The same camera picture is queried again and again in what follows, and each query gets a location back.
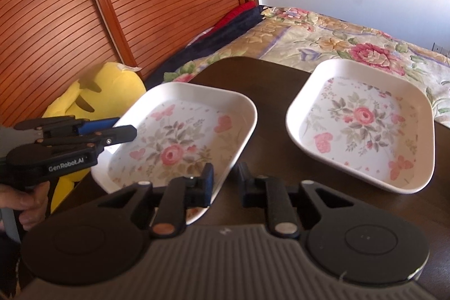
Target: table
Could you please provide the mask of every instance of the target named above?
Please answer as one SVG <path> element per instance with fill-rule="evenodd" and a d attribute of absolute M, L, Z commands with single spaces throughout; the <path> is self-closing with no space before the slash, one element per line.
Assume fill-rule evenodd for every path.
<path fill-rule="evenodd" d="M 383 191 L 313 160 L 289 138 L 284 124 L 286 111 L 309 75 L 267 61 L 233 57 L 212 64 L 192 83 L 240 92 L 253 100 L 258 109 L 258 123 L 239 159 L 248 163 L 253 174 L 280 177 L 289 185 L 312 179 L 419 226 L 431 248 L 419 283 L 438 299 L 450 299 L 450 179 L 447 179 L 450 172 L 450 129 L 435 123 L 436 168 L 426 188 L 413 195 Z M 58 210 L 66 210 L 104 194 L 89 175 Z M 233 225 L 263 222 L 263 210 L 240 206 L 237 182 L 229 177 L 211 208 L 196 223 Z"/>

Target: square tray with rounded corners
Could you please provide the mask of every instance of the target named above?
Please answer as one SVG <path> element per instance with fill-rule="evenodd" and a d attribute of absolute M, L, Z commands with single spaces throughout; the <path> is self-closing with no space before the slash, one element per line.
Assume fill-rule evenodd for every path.
<path fill-rule="evenodd" d="M 434 171 L 431 105 L 415 85 L 351 60 L 327 60 L 286 114 L 305 153 L 397 193 L 424 188 Z"/>
<path fill-rule="evenodd" d="M 111 193 L 142 180 L 159 187 L 175 177 L 199 176 L 209 162 L 214 167 L 214 200 L 256 122 L 254 103 L 241 93 L 161 84 L 147 91 L 115 125 L 136 127 L 136 139 L 105 147 L 92 176 Z M 205 211 L 189 209 L 188 224 Z"/>

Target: stuffed animal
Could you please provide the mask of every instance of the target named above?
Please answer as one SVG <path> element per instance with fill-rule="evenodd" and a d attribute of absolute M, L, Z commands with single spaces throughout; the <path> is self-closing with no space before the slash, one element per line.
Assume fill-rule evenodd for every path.
<path fill-rule="evenodd" d="M 131 68 L 107 62 L 95 65 L 69 86 L 46 110 L 43 117 L 74 115 L 77 119 L 99 120 L 122 116 L 144 93 L 142 80 Z M 63 176 L 51 202 L 51 212 L 73 190 L 89 169 Z"/>

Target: bedspread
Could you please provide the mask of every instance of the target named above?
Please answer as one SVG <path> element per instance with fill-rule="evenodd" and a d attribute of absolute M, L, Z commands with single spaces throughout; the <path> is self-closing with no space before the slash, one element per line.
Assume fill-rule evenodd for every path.
<path fill-rule="evenodd" d="M 450 128 L 447 57 L 359 26 L 300 8 L 269 8 L 262 22 L 215 53 L 165 73 L 164 81 L 189 81 L 208 65 L 246 56 L 312 72 L 324 60 L 355 60 L 408 80 L 428 97 L 437 122 Z"/>

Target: human hand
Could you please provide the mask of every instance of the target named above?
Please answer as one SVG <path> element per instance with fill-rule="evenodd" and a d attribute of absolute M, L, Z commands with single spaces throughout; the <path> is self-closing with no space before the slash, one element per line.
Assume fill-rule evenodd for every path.
<path fill-rule="evenodd" d="M 50 182 L 43 182 L 35 186 L 31 192 L 22 192 L 0 184 L 0 207 L 23 210 L 19 221 L 28 231 L 46 217 L 49 188 Z M 0 230 L 5 230 L 2 221 L 0 221 Z"/>

